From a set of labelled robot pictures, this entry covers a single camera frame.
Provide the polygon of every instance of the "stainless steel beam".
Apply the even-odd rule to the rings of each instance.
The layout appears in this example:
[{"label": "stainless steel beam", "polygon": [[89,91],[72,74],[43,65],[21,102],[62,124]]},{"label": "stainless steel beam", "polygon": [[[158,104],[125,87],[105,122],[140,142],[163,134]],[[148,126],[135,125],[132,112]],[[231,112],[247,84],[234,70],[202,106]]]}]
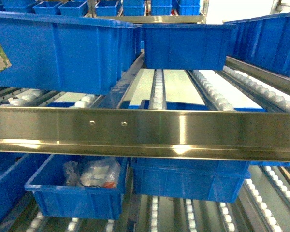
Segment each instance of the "stainless steel beam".
[{"label": "stainless steel beam", "polygon": [[123,16],[123,17],[95,17],[112,19],[130,23],[204,23],[205,16]]},{"label": "stainless steel beam", "polygon": [[290,79],[285,76],[258,68],[254,65],[245,63],[243,61],[234,59],[232,57],[227,57],[226,65],[247,73],[250,76],[257,78],[260,81],[263,81],[274,88],[279,89],[282,92],[285,92],[290,95]]},{"label": "stainless steel beam", "polygon": [[0,151],[290,162],[290,114],[0,107]]}]

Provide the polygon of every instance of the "storage rack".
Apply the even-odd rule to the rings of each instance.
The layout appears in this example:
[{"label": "storage rack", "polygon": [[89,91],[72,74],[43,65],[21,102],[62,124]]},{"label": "storage rack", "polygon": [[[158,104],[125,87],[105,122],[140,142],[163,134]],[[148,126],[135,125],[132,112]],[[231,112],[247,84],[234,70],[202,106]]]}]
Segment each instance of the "storage rack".
[{"label": "storage rack", "polygon": [[[126,20],[125,18],[119,17],[120,20],[124,21]],[[127,21],[134,23],[202,23],[205,20],[206,17],[204,18],[204,15],[187,17],[186,19],[182,16],[179,18],[176,16],[147,16],[129,17],[127,19]],[[35,101],[29,102],[26,107],[0,107],[0,125],[2,125],[0,128],[0,138],[2,138],[0,139],[0,151],[86,155],[104,153],[106,155],[132,157],[139,155],[141,157],[290,162],[290,113],[268,115],[266,113],[222,112],[223,109],[219,107],[217,99],[211,98],[206,87],[202,85],[202,82],[198,78],[198,73],[191,70],[187,70],[186,73],[201,95],[204,103],[210,110],[220,110],[219,112],[124,110],[128,105],[128,102],[125,102],[124,98],[137,73],[144,67],[143,58],[144,55],[141,54],[131,68],[123,74],[122,79],[113,87],[108,95],[97,96],[90,106],[90,109],[54,109],[44,107],[64,94],[64,92],[56,91],[46,91],[43,96],[37,98]],[[231,57],[227,57],[226,65],[233,70],[242,71],[290,95],[290,78],[268,72],[267,70],[260,69]],[[240,82],[232,71],[224,69],[217,73],[267,111],[274,113],[285,111],[281,105],[269,101],[268,98],[256,92],[248,84]],[[153,102],[155,97],[155,80],[154,78],[150,103]],[[0,103],[24,91],[26,89],[0,88]],[[162,97],[161,100],[162,105],[165,105],[165,97]],[[180,116],[186,118],[186,125],[179,125],[178,118]],[[219,121],[219,125],[221,126],[218,128],[218,131],[223,131],[224,128],[231,129],[232,126],[234,130],[230,131],[230,134],[224,142],[230,141],[230,138],[233,137],[232,135],[239,134],[243,129],[253,131],[253,128],[250,128],[250,121],[246,119],[247,116],[253,118],[256,122],[254,126],[263,128],[264,130],[259,131],[260,137],[255,141],[255,144],[247,143],[249,138],[256,136],[255,134],[239,134],[243,138],[240,148],[238,144],[235,144],[235,141],[233,141],[233,144],[222,143],[216,144],[215,146],[208,146],[204,143],[203,147],[200,147],[202,143],[199,144],[197,141],[195,146],[187,146],[184,143],[180,144],[180,152],[178,152],[178,147],[174,148],[172,146],[174,143],[166,143],[164,146],[160,146],[152,141],[142,140],[144,143],[149,143],[149,147],[146,147],[144,144],[140,146],[140,144],[131,143],[131,138],[139,135],[136,134],[137,131],[140,134],[148,133],[146,128],[140,127],[141,124],[147,127],[151,124],[151,130],[163,129],[163,125],[161,126],[155,121],[157,117],[164,117],[164,120],[170,118],[168,127],[171,127],[173,132],[178,132],[179,136],[176,138],[177,141],[181,141],[182,139],[195,141],[197,133],[185,133],[185,137],[180,133],[182,129],[185,130],[189,127],[189,122],[195,123],[195,121],[189,121],[189,118],[193,116],[199,117],[198,120],[201,121],[200,125],[205,122],[204,120],[207,117],[215,117],[213,123]],[[30,123],[31,118],[38,118],[41,123],[40,127],[44,130],[40,131],[33,123]],[[73,127],[65,128],[71,118],[74,120],[78,119],[77,121],[79,123]],[[131,123],[136,118],[141,119],[141,123]],[[286,124],[280,125],[280,119],[283,119]],[[25,121],[26,123],[20,127],[20,121]],[[128,135],[124,140],[116,140],[115,143],[111,144],[113,147],[111,153],[108,151],[110,145],[107,143],[101,145],[98,139],[99,136],[104,138],[107,138],[107,136],[110,137],[102,129],[106,123],[113,129],[114,137],[121,138],[121,136],[117,135],[123,132]],[[263,126],[265,123],[271,125],[271,130],[267,130],[266,125]],[[207,127],[199,128],[200,131],[206,131],[207,129]],[[78,133],[80,136],[79,141],[75,141],[73,136],[77,130],[82,131],[82,133]],[[99,136],[94,137],[91,144],[82,144],[81,140],[87,137],[88,134],[97,134]],[[35,138],[35,140],[25,139],[29,137]],[[264,143],[271,144],[271,148],[263,147],[262,144]],[[250,180],[245,181],[237,201],[234,204],[224,204],[198,200],[192,201],[190,199],[135,195],[132,192],[132,169],[129,169],[127,194],[123,202],[124,210],[120,219],[117,221],[43,217],[39,213],[33,196],[31,193],[27,193],[0,224],[0,232],[274,232],[280,231],[278,227],[281,227],[285,232],[289,232],[290,197],[286,196],[286,191],[282,190],[281,185],[276,185],[273,178],[281,180],[282,184],[286,186],[287,191],[290,191],[290,168],[253,166],[250,168],[250,172],[252,182]],[[261,203],[267,204],[267,209],[271,210],[277,223],[273,223],[273,220],[270,221],[268,212],[267,216],[264,214],[261,209],[261,207],[264,207],[264,204]],[[157,226],[151,220],[156,217]]]}]

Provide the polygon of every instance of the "white wall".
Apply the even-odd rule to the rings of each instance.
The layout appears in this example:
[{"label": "white wall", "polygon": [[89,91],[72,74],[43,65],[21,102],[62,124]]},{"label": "white wall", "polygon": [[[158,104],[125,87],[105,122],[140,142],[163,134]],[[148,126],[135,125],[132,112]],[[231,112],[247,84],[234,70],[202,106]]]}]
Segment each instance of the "white wall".
[{"label": "white wall", "polygon": [[207,24],[268,15],[273,0],[210,0]]}]

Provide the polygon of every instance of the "shelving unit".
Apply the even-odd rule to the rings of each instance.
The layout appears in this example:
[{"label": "shelving unit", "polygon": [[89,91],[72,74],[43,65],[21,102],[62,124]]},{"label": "shelving unit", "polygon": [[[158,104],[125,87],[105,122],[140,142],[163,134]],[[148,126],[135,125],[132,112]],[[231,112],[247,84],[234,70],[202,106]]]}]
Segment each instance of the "shelving unit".
[{"label": "shelving unit", "polygon": [[[89,3],[94,14],[94,2]],[[205,23],[208,3],[204,1],[200,16],[99,18]],[[227,98],[215,95],[219,93],[206,74],[185,70],[185,78],[210,111],[184,111],[167,109],[168,76],[155,70],[149,109],[129,109],[125,97],[145,68],[142,53],[112,90],[95,96],[87,109],[46,107],[65,94],[56,91],[45,91],[23,107],[0,106],[0,151],[290,162],[289,103],[269,99],[238,75],[252,76],[288,95],[290,78],[227,57],[224,70],[216,74],[267,111],[237,112]],[[157,80],[157,73],[163,78]],[[158,81],[163,91],[157,97]],[[1,87],[0,105],[25,91]],[[132,172],[129,168],[123,213],[117,221],[43,217],[28,192],[0,224],[0,232],[290,232],[290,167],[251,166],[251,179],[233,204],[136,195]]]}]

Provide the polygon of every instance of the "plastic bag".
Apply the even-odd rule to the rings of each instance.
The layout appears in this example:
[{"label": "plastic bag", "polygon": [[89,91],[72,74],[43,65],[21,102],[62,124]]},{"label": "plastic bag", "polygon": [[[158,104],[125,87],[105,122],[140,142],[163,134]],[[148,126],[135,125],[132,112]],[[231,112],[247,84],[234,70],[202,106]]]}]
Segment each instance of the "plastic bag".
[{"label": "plastic bag", "polygon": [[84,165],[80,182],[83,186],[114,189],[120,174],[120,164],[115,157],[91,161]]},{"label": "plastic bag", "polygon": [[69,161],[63,164],[64,176],[66,177],[67,186],[79,186],[79,166],[77,162]]}]

